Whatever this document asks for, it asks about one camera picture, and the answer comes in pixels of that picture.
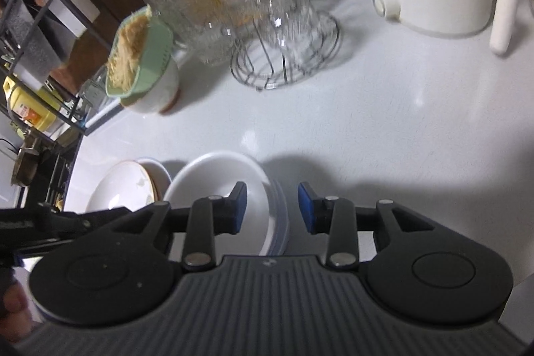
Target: silver screw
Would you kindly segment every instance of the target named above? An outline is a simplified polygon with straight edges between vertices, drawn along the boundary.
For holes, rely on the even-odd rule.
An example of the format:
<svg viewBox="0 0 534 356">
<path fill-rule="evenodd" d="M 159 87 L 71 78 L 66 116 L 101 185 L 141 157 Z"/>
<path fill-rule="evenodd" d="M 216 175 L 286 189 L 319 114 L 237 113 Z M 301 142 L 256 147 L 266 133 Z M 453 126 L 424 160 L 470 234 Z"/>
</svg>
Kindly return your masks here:
<svg viewBox="0 0 534 356">
<path fill-rule="evenodd" d="M 347 267 L 356 262 L 356 257 L 349 252 L 336 252 L 330 255 L 330 262 L 334 267 Z"/>
<path fill-rule="evenodd" d="M 192 267 L 205 266 L 211 260 L 212 258 L 204 252 L 193 252 L 185 257 L 185 263 Z"/>
</svg>

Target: white bowl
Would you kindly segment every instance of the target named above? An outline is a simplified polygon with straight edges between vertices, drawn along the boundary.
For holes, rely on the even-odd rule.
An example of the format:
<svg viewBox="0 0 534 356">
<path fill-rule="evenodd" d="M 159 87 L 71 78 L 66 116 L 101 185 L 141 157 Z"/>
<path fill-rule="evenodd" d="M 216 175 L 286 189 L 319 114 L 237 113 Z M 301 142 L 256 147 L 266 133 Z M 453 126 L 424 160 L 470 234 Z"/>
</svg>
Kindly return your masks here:
<svg viewBox="0 0 534 356">
<path fill-rule="evenodd" d="M 152 157 L 139 157 L 136 162 L 149 173 L 156 188 L 156 201 L 162 200 L 172 181 L 169 171 L 165 169 L 161 162 Z"/>
<path fill-rule="evenodd" d="M 139 163 L 125 160 L 112 167 L 94 190 L 86 211 L 126 207 L 136 211 L 156 200 L 149 174 Z"/>
<path fill-rule="evenodd" d="M 269 252 L 276 225 L 276 195 L 260 165 L 237 152 L 211 152 L 186 165 L 164 197 L 173 208 L 190 207 L 195 200 L 209 195 L 228 196 L 238 181 L 247 185 L 247 210 L 237 235 L 215 237 L 218 263 L 222 255 L 267 255 Z M 184 234 L 175 234 L 170 259 L 181 259 L 184 239 Z"/>
<path fill-rule="evenodd" d="M 190 58 L 185 51 L 178 51 L 169 58 L 164 73 L 152 88 L 143 94 L 132 94 L 121 98 L 121 105 L 137 113 L 165 113 L 169 111 L 180 97 L 180 78 L 178 64 Z"/>
</svg>

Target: ribbed gray surface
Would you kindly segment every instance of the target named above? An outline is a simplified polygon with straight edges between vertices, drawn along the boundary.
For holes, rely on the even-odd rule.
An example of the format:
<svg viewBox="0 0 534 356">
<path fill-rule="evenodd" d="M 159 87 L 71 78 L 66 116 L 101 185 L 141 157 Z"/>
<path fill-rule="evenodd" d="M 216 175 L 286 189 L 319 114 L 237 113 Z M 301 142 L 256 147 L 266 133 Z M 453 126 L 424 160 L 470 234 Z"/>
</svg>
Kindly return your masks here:
<svg viewBox="0 0 534 356">
<path fill-rule="evenodd" d="M 356 276 L 316 257 L 227 257 L 189 274 L 157 310 L 127 325 L 42 326 L 27 356 L 519 354 L 524 345 L 491 322 L 463 330 L 407 324 L 378 308 Z"/>
</svg>

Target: black cable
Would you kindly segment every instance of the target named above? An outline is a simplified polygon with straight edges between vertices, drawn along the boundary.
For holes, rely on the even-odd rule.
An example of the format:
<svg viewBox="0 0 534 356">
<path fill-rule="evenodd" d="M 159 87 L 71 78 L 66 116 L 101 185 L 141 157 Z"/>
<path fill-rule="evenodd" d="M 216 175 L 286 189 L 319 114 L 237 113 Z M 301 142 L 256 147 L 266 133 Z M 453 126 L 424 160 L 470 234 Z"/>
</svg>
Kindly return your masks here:
<svg viewBox="0 0 534 356">
<path fill-rule="evenodd" d="M 3 137 L 0 137 L 0 141 L 7 142 L 11 146 L 11 149 L 13 150 L 13 152 L 15 154 L 19 153 L 19 150 L 17 149 L 17 147 L 15 145 L 13 145 L 12 143 L 10 143 L 10 141 L 8 141 L 7 139 L 4 139 Z"/>
</svg>

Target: black metal rack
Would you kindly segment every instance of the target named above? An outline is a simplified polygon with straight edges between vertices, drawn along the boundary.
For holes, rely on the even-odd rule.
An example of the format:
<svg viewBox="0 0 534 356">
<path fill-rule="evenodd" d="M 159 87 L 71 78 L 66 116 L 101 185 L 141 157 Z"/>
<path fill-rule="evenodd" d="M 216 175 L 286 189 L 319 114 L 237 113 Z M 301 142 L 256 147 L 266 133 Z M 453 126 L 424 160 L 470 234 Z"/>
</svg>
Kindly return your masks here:
<svg viewBox="0 0 534 356">
<path fill-rule="evenodd" d="M 41 7 L 40 11 L 37 13 L 37 15 L 34 18 L 34 21 L 29 28 L 25 38 L 23 39 L 22 43 L 18 45 L 16 53 L 14 54 L 14 59 L 11 62 L 11 65 L 9 69 L 4 69 L 0 67 L 0 73 L 4 75 L 4 77 L 9 77 L 14 83 L 15 86 L 18 86 L 22 88 L 26 93 L 28 93 L 31 97 L 33 97 L 36 101 L 38 101 L 42 106 L 44 106 L 48 111 L 55 114 L 56 117 L 58 117 L 61 121 L 63 121 L 64 124 L 67 124 L 69 127 L 72 127 L 76 130 L 78 130 L 80 133 L 85 134 L 85 117 L 77 116 L 76 109 L 78 107 L 79 101 L 81 100 L 81 96 L 79 93 L 77 95 L 73 95 L 71 92 L 66 90 L 62 85 L 60 85 L 57 81 L 55 81 L 52 77 L 48 78 L 49 83 L 52 85 L 53 88 L 61 90 L 61 92 L 64 95 L 67 95 L 70 97 L 71 104 L 68 105 L 63 100 L 58 98 L 50 89 L 48 89 L 46 86 L 44 86 L 42 89 L 45 90 L 54 100 L 57 101 L 59 104 L 59 109 L 54 108 L 49 102 L 45 101 L 43 98 L 41 98 L 34 90 L 32 90 L 26 83 L 24 83 L 22 80 L 17 78 L 13 72 L 15 67 L 17 66 L 17 63 L 22 58 L 25 49 L 28 47 L 28 44 L 30 43 L 34 32 L 36 31 L 39 22 L 45 17 L 46 13 L 49 11 L 50 5 L 52 4 L 54 0 L 47 0 L 46 4 Z M 102 46 L 104 46 L 108 51 L 111 50 L 111 42 L 107 41 L 94 27 L 92 22 L 87 19 L 87 17 L 82 13 L 81 10 L 72 2 L 72 0 L 60 0 L 65 7 L 85 26 L 87 32 L 89 32 Z M 8 0 L 6 8 L 4 9 L 2 16 L 0 18 L 0 35 L 3 35 L 7 30 L 7 20 L 9 19 L 10 14 L 13 11 L 14 5 L 17 2 L 17 0 Z M 107 13 L 109 13 L 113 18 L 117 20 L 118 23 L 120 23 L 120 19 L 117 18 L 106 6 L 101 0 L 91 0 L 101 11 L 105 10 Z M 64 109 L 66 114 L 61 113 L 60 109 Z M 22 129 L 23 132 L 25 132 L 29 126 L 22 120 L 21 117 L 19 117 L 16 113 L 14 113 L 12 110 L 10 110 L 9 102 L 6 103 L 6 106 L 3 106 L 0 104 L 0 111 L 4 113 L 6 116 L 8 116 L 15 124 L 18 125 Z"/>
</svg>

